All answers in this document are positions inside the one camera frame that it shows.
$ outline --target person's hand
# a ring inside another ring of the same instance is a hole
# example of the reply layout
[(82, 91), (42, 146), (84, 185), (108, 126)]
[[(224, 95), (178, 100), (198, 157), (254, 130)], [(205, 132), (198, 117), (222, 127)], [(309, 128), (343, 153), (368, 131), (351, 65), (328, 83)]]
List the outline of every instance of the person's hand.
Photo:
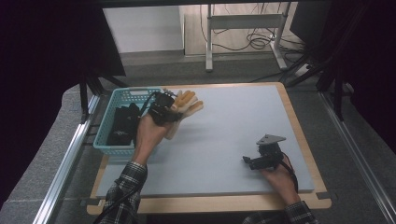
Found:
[[(283, 159), (289, 167), (290, 161), (285, 156)], [(301, 201), (300, 196), (294, 188), (294, 182), (291, 179), (289, 171), (282, 165), (278, 165), (274, 171), (260, 170), (262, 175), (268, 180), (271, 186), (282, 197), (286, 205), (291, 205)]]
[(169, 122), (158, 126), (150, 114), (143, 116), (137, 128), (136, 147), (132, 161), (146, 165), (152, 149), (163, 140), (171, 126), (172, 124)]

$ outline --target plaid shirt sleeve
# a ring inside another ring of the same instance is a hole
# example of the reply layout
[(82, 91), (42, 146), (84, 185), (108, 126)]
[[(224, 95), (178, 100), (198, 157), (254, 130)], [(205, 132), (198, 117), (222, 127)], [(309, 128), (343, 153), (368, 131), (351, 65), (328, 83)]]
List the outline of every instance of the plaid shirt sleeve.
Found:
[(128, 197), (123, 203), (112, 209), (111, 212), (101, 220), (101, 224), (137, 223), (140, 190), (146, 182), (147, 175), (148, 169), (146, 166), (132, 161), (126, 164), (120, 178), (114, 181), (114, 184), (107, 192), (104, 210), (132, 190), (135, 190), (135, 193)]
[(291, 223), (291, 224), (319, 224), (312, 215), (304, 201), (289, 205), (285, 212), (268, 218), (264, 212), (254, 213), (245, 218), (243, 224), (269, 224), (269, 223)]

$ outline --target metal rail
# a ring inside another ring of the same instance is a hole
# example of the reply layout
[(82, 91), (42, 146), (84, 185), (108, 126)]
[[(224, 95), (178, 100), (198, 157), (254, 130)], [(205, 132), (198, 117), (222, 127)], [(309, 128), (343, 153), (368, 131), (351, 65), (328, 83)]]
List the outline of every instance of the metal rail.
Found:
[[(96, 95), (91, 98), (89, 103), (90, 115), (95, 111), (99, 99), (100, 97)], [(58, 201), (59, 194), (64, 187), (64, 182), (66, 181), (69, 171), (77, 157), (84, 136), (90, 127), (91, 121), (92, 116), (89, 116), (85, 123), (78, 125), (75, 135), (70, 142), (69, 148), (64, 155), (64, 159), (62, 160), (62, 163), (55, 177), (53, 178), (51, 185), (49, 186), (49, 191), (47, 192), (47, 195), (44, 198), (37, 215), (35, 216), (35, 220), (33, 221), (34, 224), (45, 224), (50, 219), (50, 215), (52, 214), (55, 204)]]
[(396, 210), (391, 198), (388, 196), (379, 180), (375, 177), (375, 174), (373, 173), (366, 159), (364, 159), (363, 154), (359, 150), (359, 146), (356, 144), (345, 123), (335, 115), (334, 111), (332, 110), (331, 99), (329, 99), (329, 97), (323, 92), (320, 92), (319, 96), (325, 104), (332, 122), (335, 124), (337, 131), (343, 138), (353, 161), (361, 172), (367, 187), (372, 192), (379, 208), (384, 214), (385, 219), (389, 224), (396, 223)]

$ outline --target white board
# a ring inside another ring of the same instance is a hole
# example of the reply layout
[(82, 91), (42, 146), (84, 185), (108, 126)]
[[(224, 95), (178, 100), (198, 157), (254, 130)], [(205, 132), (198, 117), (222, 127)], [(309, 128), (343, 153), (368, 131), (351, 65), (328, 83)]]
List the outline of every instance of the white board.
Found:
[[(184, 119), (172, 140), (164, 139), (154, 149), (142, 196), (273, 192), (264, 177), (242, 160), (260, 156), (256, 142), (267, 133), (287, 138), (279, 146), (290, 157), (300, 191), (314, 189), (275, 85), (189, 90), (205, 107)], [(110, 157), (98, 197), (106, 196), (125, 163), (125, 157)]]

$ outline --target object in basket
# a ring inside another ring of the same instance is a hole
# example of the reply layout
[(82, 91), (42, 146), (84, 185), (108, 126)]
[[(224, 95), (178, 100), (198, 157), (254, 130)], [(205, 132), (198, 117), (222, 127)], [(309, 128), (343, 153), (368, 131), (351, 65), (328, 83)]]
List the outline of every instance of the object in basket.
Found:
[(129, 146), (136, 141), (139, 107), (131, 103), (129, 107), (117, 107), (114, 122), (107, 138), (108, 146)]

